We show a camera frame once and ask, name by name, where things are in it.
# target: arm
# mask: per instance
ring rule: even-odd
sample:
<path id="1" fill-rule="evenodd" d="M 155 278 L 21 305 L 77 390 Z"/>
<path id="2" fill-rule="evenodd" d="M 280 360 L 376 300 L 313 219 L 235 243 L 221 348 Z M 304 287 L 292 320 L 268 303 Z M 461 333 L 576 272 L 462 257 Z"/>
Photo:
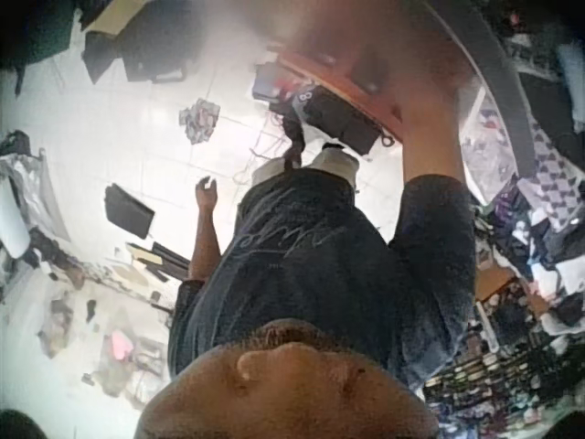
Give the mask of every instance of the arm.
<path id="1" fill-rule="evenodd" d="M 404 182 L 424 175 L 453 177 L 465 183 L 457 106 L 454 97 L 429 92 L 402 107 Z"/>
<path id="2" fill-rule="evenodd" d="M 203 178 L 195 189 L 199 215 L 195 249 L 189 264 L 189 280 L 202 282 L 211 276 L 221 259 L 218 235 L 213 224 L 213 210 L 218 203 L 217 183 L 212 180 L 206 187 L 208 182 L 209 177 Z"/>
<path id="3" fill-rule="evenodd" d="M 454 355 L 473 311 L 475 276 L 455 87 L 433 75 L 428 58 L 416 55 L 402 65 L 405 188 L 389 245 L 409 279 L 409 293 L 397 299 L 397 345 L 400 374 L 412 387 Z"/>

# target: pink object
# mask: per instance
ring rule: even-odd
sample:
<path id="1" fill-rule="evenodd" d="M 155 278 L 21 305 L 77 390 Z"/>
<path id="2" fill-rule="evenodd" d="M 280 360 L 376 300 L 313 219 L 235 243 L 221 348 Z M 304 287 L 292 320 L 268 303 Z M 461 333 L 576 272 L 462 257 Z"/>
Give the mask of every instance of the pink object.
<path id="1" fill-rule="evenodd" d="M 113 357 L 122 361 L 133 351 L 133 342 L 120 330 L 112 332 L 112 351 Z"/>

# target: patterned cloth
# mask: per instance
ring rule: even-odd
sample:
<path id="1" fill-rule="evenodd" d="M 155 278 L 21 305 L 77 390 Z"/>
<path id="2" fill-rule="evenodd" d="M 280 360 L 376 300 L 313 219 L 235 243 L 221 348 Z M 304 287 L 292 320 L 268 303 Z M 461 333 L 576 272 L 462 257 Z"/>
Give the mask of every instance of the patterned cloth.
<path id="1" fill-rule="evenodd" d="M 522 178 L 518 188 L 534 209 L 543 208 L 553 229 L 565 229 L 583 208 L 579 180 L 567 166 L 538 122 L 531 117 L 532 137 L 537 153 L 537 172 Z"/>
<path id="2" fill-rule="evenodd" d="M 529 117 L 537 156 L 536 174 L 520 179 L 517 186 L 530 206 L 542 208 L 553 229 L 560 231 L 583 209 L 579 180 L 544 130 L 532 115 Z M 476 126 L 462 139 L 463 160 L 489 203 L 512 178 L 516 166 L 504 127 L 490 98 L 484 100 Z"/>
<path id="3" fill-rule="evenodd" d="M 185 126 L 185 134 L 191 144 L 207 142 L 216 128 L 219 117 L 219 105 L 198 99 L 191 108 L 179 113 L 179 125 Z"/>

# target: dark blue t-shirt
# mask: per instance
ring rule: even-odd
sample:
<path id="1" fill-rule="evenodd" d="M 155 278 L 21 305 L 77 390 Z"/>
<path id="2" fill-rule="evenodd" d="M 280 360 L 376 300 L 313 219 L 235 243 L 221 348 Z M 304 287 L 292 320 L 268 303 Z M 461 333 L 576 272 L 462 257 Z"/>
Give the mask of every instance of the dark blue t-shirt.
<path id="1" fill-rule="evenodd" d="M 301 169 L 253 187 L 208 282 L 179 289 L 171 375 L 215 346 L 296 318 L 419 387 L 452 357 L 472 310 L 472 221 L 465 187 L 449 177 L 405 186 L 388 245 L 341 178 Z"/>

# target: trash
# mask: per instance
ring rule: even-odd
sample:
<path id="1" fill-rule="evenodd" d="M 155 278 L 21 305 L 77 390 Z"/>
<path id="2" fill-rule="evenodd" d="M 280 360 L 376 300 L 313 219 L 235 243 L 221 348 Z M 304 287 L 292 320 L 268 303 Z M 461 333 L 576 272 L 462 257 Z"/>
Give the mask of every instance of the trash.
<path id="1" fill-rule="evenodd" d="M 72 322 L 73 296 L 68 291 L 60 291 L 50 301 L 45 321 L 37 334 L 43 351 L 50 359 L 69 344 Z"/>
<path id="2" fill-rule="evenodd" d="M 98 304 L 95 300 L 88 300 L 88 316 L 85 319 L 85 323 L 89 323 L 95 316 L 95 305 Z"/>
<path id="3" fill-rule="evenodd" d="M 90 386 L 95 386 L 95 382 L 93 382 L 93 379 L 91 378 L 91 374 L 89 374 L 89 373 L 83 374 L 83 376 L 81 377 L 81 382 L 84 382 Z"/>
<path id="4" fill-rule="evenodd" d="M 120 330 L 112 332 L 112 354 L 118 361 L 123 361 L 134 350 L 133 342 Z"/>
<path id="5" fill-rule="evenodd" d="M 190 109 L 179 112 L 179 125 L 185 126 L 185 133 L 191 144 L 207 142 L 216 128 L 219 105 L 198 99 Z"/>
<path id="6" fill-rule="evenodd" d="M 150 301 L 153 303 L 158 303 L 158 301 L 161 299 L 161 294 L 158 291 L 153 291 L 152 294 L 150 294 Z"/>

